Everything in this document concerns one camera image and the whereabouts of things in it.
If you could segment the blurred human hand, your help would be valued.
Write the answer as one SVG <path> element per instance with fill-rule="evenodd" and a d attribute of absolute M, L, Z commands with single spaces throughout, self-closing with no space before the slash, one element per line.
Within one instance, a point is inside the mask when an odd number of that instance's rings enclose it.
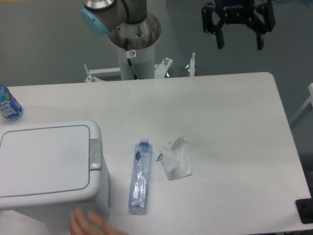
<path fill-rule="evenodd" d="M 71 235 L 128 235 L 93 211 L 88 213 L 87 218 L 80 208 L 70 215 L 69 232 Z"/>

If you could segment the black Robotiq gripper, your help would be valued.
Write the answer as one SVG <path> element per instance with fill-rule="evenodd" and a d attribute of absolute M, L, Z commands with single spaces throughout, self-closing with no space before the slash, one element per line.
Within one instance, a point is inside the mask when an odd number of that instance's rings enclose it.
<path fill-rule="evenodd" d="M 214 4 L 206 3 L 201 17 L 203 31 L 215 36 L 218 49 L 224 47 L 224 36 L 217 25 L 224 24 L 247 25 L 256 33 L 257 49 L 264 47 L 264 37 L 276 24 L 271 0 L 215 0 Z M 214 11 L 220 17 L 217 25 L 213 23 Z"/>

